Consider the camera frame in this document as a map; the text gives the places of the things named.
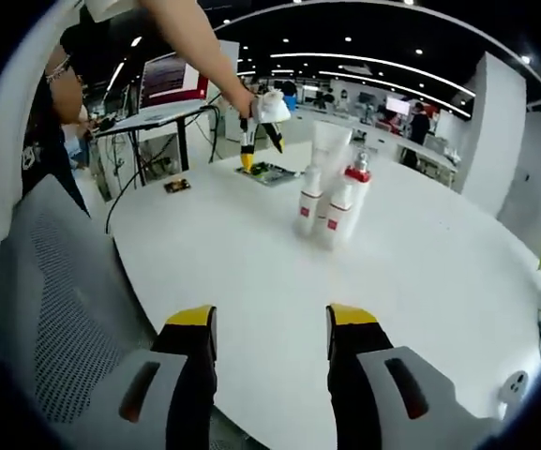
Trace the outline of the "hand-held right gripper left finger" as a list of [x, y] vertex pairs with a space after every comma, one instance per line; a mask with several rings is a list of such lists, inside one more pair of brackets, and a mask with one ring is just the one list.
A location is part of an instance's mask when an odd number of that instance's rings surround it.
[[206, 449], [214, 395], [217, 310], [181, 310], [149, 350], [125, 357], [93, 390], [70, 430], [74, 449]]

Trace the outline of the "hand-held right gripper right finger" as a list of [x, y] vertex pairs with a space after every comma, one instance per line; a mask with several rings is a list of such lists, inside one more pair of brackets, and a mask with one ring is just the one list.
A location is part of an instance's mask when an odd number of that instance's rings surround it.
[[475, 449], [486, 421], [455, 385], [406, 346], [395, 347], [366, 310], [326, 308], [328, 391], [340, 449]]

